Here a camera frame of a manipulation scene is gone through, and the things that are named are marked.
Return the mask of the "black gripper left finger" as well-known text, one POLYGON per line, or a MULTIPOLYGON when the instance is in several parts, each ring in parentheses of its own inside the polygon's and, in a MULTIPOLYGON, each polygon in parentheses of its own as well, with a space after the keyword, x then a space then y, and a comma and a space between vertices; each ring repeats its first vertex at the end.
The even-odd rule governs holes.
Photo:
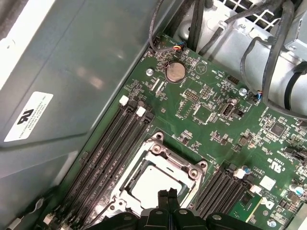
POLYGON ((158 192, 158 207, 143 210, 138 217, 130 212, 122 212, 87 230, 166 230, 169 227, 168 192, 158 192))

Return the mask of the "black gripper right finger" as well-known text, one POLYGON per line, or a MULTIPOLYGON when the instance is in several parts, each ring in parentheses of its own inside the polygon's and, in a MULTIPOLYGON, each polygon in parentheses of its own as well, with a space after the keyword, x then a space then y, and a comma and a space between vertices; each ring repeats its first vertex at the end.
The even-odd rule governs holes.
POLYGON ((177 190, 168 191, 169 213, 176 230, 246 230, 248 224, 223 213, 212 213, 203 219, 187 208, 181 208, 177 190))

